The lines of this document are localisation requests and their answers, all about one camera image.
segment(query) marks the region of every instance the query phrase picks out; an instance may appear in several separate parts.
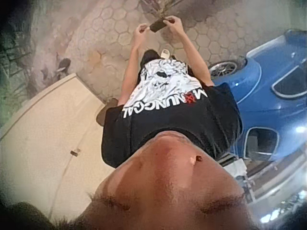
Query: person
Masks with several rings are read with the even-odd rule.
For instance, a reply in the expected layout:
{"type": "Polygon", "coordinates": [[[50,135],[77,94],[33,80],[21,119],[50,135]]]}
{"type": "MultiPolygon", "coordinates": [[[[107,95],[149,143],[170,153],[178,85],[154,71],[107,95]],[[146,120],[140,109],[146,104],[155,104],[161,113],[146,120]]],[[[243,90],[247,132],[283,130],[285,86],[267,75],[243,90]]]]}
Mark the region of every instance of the person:
{"type": "Polygon", "coordinates": [[[215,160],[242,130],[229,86],[215,86],[178,17],[164,23],[183,44],[189,67],[139,49],[134,32],[118,106],[106,113],[103,161],[115,170],[71,229],[252,229],[243,189],[215,160]]]}

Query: car wheel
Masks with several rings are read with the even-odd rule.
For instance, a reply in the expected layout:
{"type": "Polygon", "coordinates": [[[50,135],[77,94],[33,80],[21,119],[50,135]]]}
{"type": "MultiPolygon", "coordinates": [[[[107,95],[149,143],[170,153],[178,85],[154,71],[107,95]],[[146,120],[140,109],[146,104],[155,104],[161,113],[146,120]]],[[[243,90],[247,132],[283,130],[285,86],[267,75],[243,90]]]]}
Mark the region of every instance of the car wheel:
{"type": "Polygon", "coordinates": [[[236,60],[220,61],[209,66],[209,71],[213,79],[234,74],[241,69],[242,64],[236,60]]]}

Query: t-shirt graphic print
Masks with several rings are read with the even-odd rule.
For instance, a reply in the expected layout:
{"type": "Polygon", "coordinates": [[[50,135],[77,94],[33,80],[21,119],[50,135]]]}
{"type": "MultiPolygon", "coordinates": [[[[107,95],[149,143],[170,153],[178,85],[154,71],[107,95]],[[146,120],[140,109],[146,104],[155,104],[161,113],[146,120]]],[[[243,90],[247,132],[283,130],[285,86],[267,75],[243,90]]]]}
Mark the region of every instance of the t-shirt graphic print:
{"type": "Polygon", "coordinates": [[[123,107],[126,118],[144,110],[159,110],[208,97],[200,82],[188,75],[187,65],[177,60],[157,59],[145,65],[141,82],[123,107]]]}

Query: tire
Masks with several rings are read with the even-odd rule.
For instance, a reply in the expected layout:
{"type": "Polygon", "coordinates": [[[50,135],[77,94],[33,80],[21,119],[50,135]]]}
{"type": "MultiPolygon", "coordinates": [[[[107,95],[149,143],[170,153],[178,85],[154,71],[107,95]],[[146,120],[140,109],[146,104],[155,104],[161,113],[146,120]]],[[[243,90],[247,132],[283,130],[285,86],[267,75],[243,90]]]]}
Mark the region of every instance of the tire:
{"type": "Polygon", "coordinates": [[[219,61],[214,63],[208,67],[211,77],[213,79],[217,79],[219,77],[224,77],[227,75],[231,75],[239,71],[245,66],[245,58],[244,61],[240,60],[226,60],[219,61]]]}

